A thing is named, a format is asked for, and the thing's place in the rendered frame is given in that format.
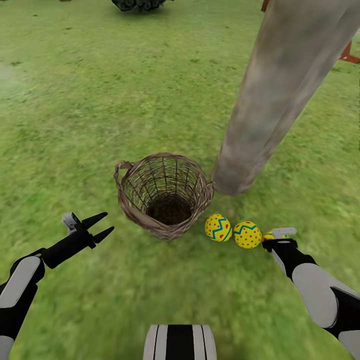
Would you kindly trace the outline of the easter egg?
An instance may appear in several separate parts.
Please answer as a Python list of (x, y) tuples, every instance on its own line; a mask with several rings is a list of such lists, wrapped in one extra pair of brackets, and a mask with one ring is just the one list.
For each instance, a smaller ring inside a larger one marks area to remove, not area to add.
[(236, 243), (245, 249), (257, 247), (264, 237), (259, 227), (248, 220), (238, 222), (232, 234)]
[[(282, 238), (287, 239), (289, 237), (288, 235), (282, 235)], [(274, 239), (274, 233), (273, 231), (271, 231), (263, 235), (262, 242), (264, 242), (265, 240), (273, 240), (273, 239)]]
[(232, 235), (232, 226), (229, 220), (221, 214), (211, 215), (204, 226), (206, 234), (214, 241), (228, 241)]

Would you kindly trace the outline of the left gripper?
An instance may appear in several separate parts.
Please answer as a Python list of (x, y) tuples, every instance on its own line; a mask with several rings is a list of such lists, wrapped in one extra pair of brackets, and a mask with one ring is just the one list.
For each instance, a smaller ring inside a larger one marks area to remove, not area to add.
[(112, 226), (97, 235), (89, 234), (88, 229), (107, 216), (107, 212), (86, 218), (74, 225), (76, 232), (62, 239), (57, 243), (57, 248), (62, 256), (67, 260), (82, 251), (86, 247), (94, 249), (105, 237), (107, 237), (115, 227)]

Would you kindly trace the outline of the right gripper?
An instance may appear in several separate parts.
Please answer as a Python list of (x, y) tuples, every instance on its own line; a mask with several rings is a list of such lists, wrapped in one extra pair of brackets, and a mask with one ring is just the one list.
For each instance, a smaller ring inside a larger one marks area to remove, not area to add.
[(276, 242), (280, 241), (280, 240), (282, 240), (282, 241), (283, 240), (290, 241), (290, 242), (292, 242), (292, 244), (296, 243), (293, 238), (289, 237), (289, 238), (284, 238), (284, 239), (266, 239), (265, 241), (261, 242), (261, 245), (262, 245), (263, 249), (266, 250), (266, 252), (268, 254), (271, 254), (272, 248), (274, 247)]

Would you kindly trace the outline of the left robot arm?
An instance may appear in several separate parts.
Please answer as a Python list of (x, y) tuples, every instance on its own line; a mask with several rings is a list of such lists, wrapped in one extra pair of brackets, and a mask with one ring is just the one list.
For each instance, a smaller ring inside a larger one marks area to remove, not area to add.
[(45, 275), (45, 265), (54, 269), (86, 247), (94, 249), (115, 227), (112, 226), (97, 235), (88, 229), (107, 216), (107, 212), (82, 221), (73, 212), (67, 212), (62, 222), (68, 228), (69, 236), (57, 244), (39, 250), (19, 259), (10, 268), (10, 278), (0, 285), (0, 360), (7, 360), (30, 305), (38, 290), (38, 283)]

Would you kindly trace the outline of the wicker basket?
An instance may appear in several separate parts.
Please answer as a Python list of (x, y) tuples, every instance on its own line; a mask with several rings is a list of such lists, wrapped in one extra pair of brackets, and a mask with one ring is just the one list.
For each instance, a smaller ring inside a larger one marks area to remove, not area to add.
[[(164, 159), (174, 160), (176, 165), (167, 166), (164, 164)], [(186, 163), (181, 166), (184, 170), (177, 168), (178, 161)], [(152, 168), (160, 162), (162, 166)], [(119, 182), (120, 169), (128, 169), (128, 171)], [(168, 171), (175, 175), (173, 182), (168, 180), (172, 178)], [(196, 180), (195, 184), (189, 173)], [(136, 174), (139, 177), (134, 181)], [(163, 241), (172, 241), (187, 232), (200, 214), (211, 205), (216, 189), (216, 183), (213, 180), (207, 181), (204, 171), (197, 162), (184, 155), (169, 152), (151, 154), (135, 163), (121, 160), (115, 166), (113, 177), (118, 186), (118, 202), (122, 213), (128, 220)], [(162, 189), (159, 189), (156, 180), (162, 178), (165, 183)], [(180, 188), (179, 184), (183, 188)], [(151, 185), (155, 191), (150, 190)], [(127, 191), (131, 192), (132, 200)], [(155, 208), (154, 203), (161, 198), (165, 200), (160, 201), (162, 205)], [(142, 205), (139, 207), (140, 201)], [(173, 208), (176, 205), (179, 205), (179, 209)], [(184, 214), (186, 217), (183, 216)]]

